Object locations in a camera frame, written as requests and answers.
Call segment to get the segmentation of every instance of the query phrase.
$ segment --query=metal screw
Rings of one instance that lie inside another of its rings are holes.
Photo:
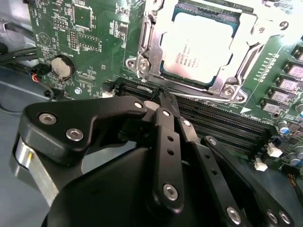
[[[283,213],[282,211],[279,212],[279,215],[281,216],[281,218],[283,219],[283,221],[287,224],[290,224],[290,220],[288,219],[288,217],[285,215],[285,213]]]
[[[184,123],[186,126],[188,126],[188,127],[190,126],[190,123],[189,123],[189,121],[187,121],[187,120],[184,120],[183,123]]]
[[[226,96],[232,96],[235,93],[235,90],[232,86],[227,85],[224,89],[223,89],[223,93]]]
[[[75,88],[75,93],[76,93],[77,95],[81,95],[81,94],[82,94],[81,88],[80,88],[80,87],[76,87],[76,88]]]
[[[167,112],[166,110],[163,110],[163,113],[164,113],[164,115],[166,115],[166,116],[170,116],[170,113],[169,112]]]
[[[143,106],[142,106],[140,103],[138,103],[138,102],[135,102],[134,105],[135,105],[136,107],[140,108],[140,109],[143,108]]]
[[[141,67],[141,69],[145,70],[146,69],[146,64],[145,63],[141,63],[140,67]]]
[[[72,141],[78,142],[83,139],[83,133],[79,129],[68,129],[66,137]]]
[[[178,198],[178,192],[171,184],[165,184],[163,186],[164,195],[171,201],[175,201]]]
[[[50,113],[43,113],[39,116],[39,121],[43,124],[52,125],[57,122],[57,118]]]
[[[236,224],[239,225],[241,223],[241,218],[240,215],[238,214],[238,212],[232,208],[232,207],[228,207],[226,209],[228,216],[230,217],[230,219]]]
[[[271,211],[267,211],[267,215],[269,216],[270,220],[272,220],[275,224],[278,224],[278,219],[275,217],[275,215],[273,214],[273,212]]]
[[[226,90],[224,90],[224,94],[226,95],[226,96],[231,96],[231,95],[233,95],[233,90],[232,89],[226,89]]]
[[[213,144],[214,146],[216,146],[216,145],[217,145],[217,142],[216,142],[214,139],[210,139],[209,141],[210,141],[210,142],[211,142],[211,144]]]
[[[134,62],[133,61],[128,61],[127,65],[128,65],[129,68],[132,68],[132,67],[134,67]]]
[[[280,23],[280,29],[282,31],[286,30],[288,28],[288,26],[289,26],[289,23],[287,21],[283,21]]]
[[[264,27],[259,28],[259,33],[260,33],[260,34],[263,33],[264,31],[265,31],[265,28],[264,28]]]
[[[244,99],[245,99],[245,97],[244,97],[244,96],[237,96],[237,100],[238,100],[239,102],[244,101]]]

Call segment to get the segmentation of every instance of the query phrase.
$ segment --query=green circuit board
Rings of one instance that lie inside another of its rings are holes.
[[[301,1],[284,0],[277,7],[292,14],[295,2]],[[102,97],[102,84],[119,77],[140,82],[126,67],[125,60],[137,55],[144,7],[145,0],[32,0],[29,12],[40,63],[50,64],[54,57],[62,54],[69,57],[76,68],[75,75],[67,81],[60,81],[52,73],[43,76],[43,81],[64,90],[64,96],[69,99]],[[292,29],[301,35],[291,41],[276,35],[268,41],[242,87],[249,97],[246,103],[203,102],[259,122],[276,125],[286,120],[288,124],[303,126],[295,109],[303,100],[303,85],[291,92],[293,97],[284,102],[285,107],[278,114],[262,109],[269,90],[277,87],[277,78],[285,74],[285,64],[296,61],[294,50],[303,46],[302,26],[297,23]],[[303,144],[303,132],[299,130],[291,131],[286,137],[298,138],[297,145]]]
[[[143,0],[37,0],[29,5],[39,61],[50,64],[63,54],[76,66],[68,81],[48,74],[44,82],[64,90],[67,98],[88,99],[102,97],[102,83],[108,79],[132,79],[124,62],[137,53],[143,10]],[[118,31],[121,25],[123,33]]]

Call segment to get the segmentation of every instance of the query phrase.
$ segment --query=black memory slot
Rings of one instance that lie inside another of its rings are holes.
[[[116,85],[116,95],[135,96],[142,101],[150,100],[151,94],[137,87],[145,84],[120,79]],[[226,149],[243,158],[253,158],[268,144],[277,131],[274,126],[257,122],[239,114],[177,97],[180,114],[194,126],[199,138],[210,135],[217,138]]]

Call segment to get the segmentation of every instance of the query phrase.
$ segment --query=silver cylinder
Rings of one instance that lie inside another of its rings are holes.
[[[288,154],[288,160],[292,166],[295,166],[300,162],[300,159],[298,159],[296,153],[294,152]]]
[[[295,107],[295,110],[298,112],[298,114],[300,115],[300,117],[303,117],[303,103],[297,105]]]
[[[278,128],[279,128],[279,132],[281,134],[287,134],[287,133],[289,133],[289,128],[287,126],[287,122],[286,121],[280,121],[280,122],[278,122]]]
[[[298,159],[303,160],[303,146],[295,147],[294,152],[296,153]]]

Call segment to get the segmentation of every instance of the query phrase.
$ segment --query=metal lever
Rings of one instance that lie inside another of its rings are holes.
[[[185,140],[187,150],[193,163],[201,170],[208,188],[212,193],[212,200],[218,210],[221,223],[226,226],[252,226],[239,209],[233,195],[223,177],[223,174],[210,149],[199,143],[193,125],[184,118],[178,119],[182,138]]]
[[[170,218],[184,207],[184,185],[179,135],[174,116],[164,108],[154,114],[156,127],[151,210],[159,218]]]
[[[214,154],[220,167],[224,169],[224,177],[228,181],[236,182],[237,187],[232,188],[232,190],[241,190],[241,193],[244,194],[241,200],[243,204],[245,201],[249,204],[244,207],[244,210],[250,220],[256,221],[256,224],[265,223],[266,226],[294,226],[294,222],[286,210],[236,161],[236,157],[232,156],[220,142],[211,136],[204,137],[203,141]]]

